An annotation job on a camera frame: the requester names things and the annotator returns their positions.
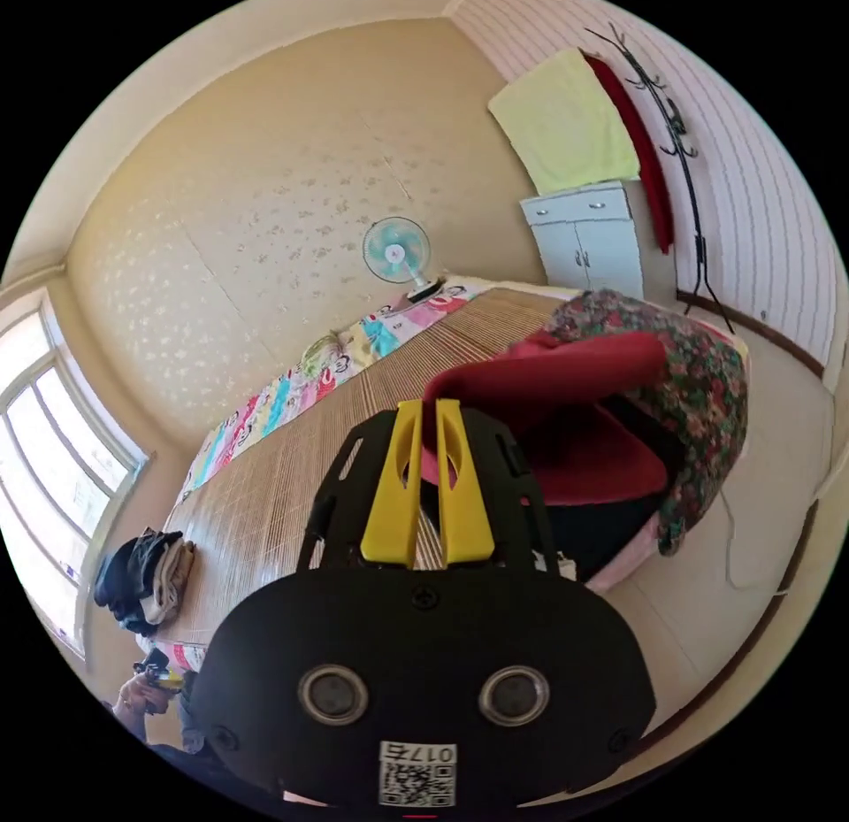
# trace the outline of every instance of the drawer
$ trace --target drawer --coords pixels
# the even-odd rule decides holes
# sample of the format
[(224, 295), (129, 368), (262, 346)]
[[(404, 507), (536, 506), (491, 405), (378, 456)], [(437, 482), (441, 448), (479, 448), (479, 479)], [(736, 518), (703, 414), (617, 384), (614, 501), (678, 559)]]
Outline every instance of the drawer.
[(628, 220), (631, 212), (624, 188), (569, 192), (522, 201), (522, 211), (532, 227), (564, 220)]

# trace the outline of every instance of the qr code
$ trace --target qr code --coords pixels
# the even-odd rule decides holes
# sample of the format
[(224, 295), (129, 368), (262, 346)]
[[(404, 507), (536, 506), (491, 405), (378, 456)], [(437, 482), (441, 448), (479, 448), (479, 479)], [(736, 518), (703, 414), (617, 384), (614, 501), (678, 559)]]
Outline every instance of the qr code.
[(453, 807), (455, 745), (380, 743), (381, 804), (393, 807)]

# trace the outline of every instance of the red towel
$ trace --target red towel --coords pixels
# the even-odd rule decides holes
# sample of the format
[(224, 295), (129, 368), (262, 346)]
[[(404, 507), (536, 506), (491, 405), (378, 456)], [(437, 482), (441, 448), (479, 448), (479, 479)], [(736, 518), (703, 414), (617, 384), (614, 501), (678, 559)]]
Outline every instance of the red towel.
[(452, 368), (424, 392), (422, 476), (433, 483), (439, 477), (434, 403), (450, 397), (509, 427), (548, 504), (608, 503), (660, 491), (667, 484), (663, 462), (595, 404), (665, 373), (666, 350), (648, 333), (571, 344), (537, 333), (503, 356)]
[(600, 58), (582, 53), (587, 64), (593, 69), (595, 77), (610, 97), (610, 101), (619, 111), (619, 116), (631, 136), (631, 143), (637, 151), (639, 158), (639, 178), (646, 191), (649, 211), (652, 212), (654, 223), (654, 237), (658, 246), (664, 253), (669, 252), (669, 247), (675, 240), (675, 225), (672, 220), (672, 202), (669, 200), (669, 190), (666, 187), (666, 179), (663, 176), (661, 162), (657, 157), (654, 142), (639, 116), (637, 106), (628, 96), (628, 91), (622, 82), (616, 78), (616, 74)]

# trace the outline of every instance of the screw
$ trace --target screw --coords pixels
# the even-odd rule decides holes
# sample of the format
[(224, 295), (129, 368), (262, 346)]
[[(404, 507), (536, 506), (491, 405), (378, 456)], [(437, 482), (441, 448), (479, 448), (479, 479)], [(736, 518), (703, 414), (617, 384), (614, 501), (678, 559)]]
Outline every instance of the screw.
[(621, 754), (630, 744), (631, 734), (625, 728), (620, 728), (608, 740), (608, 751), (611, 754)]
[(239, 738), (233, 731), (223, 725), (215, 725), (212, 728), (212, 739), (217, 742), (225, 751), (238, 751)]
[(432, 610), (440, 602), (440, 597), (427, 586), (413, 589), (413, 606), (417, 610)]

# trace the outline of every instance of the yellow bracket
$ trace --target yellow bracket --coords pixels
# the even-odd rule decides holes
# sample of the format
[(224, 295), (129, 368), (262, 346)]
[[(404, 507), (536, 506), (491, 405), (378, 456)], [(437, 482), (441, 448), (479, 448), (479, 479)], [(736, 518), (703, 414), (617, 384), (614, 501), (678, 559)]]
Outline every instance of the yellow bracket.
[[(445, 566), (483, 562), (495, 551), (469, 440), (457, 400), (437, 400), (440, 531)], [(451, 468), (455, 483), (451, 488)]]
[(422, 402), (405, 400), (398, 404), (389, 451), (360, 543), (367, 562), (413, 567), (421, 480)]

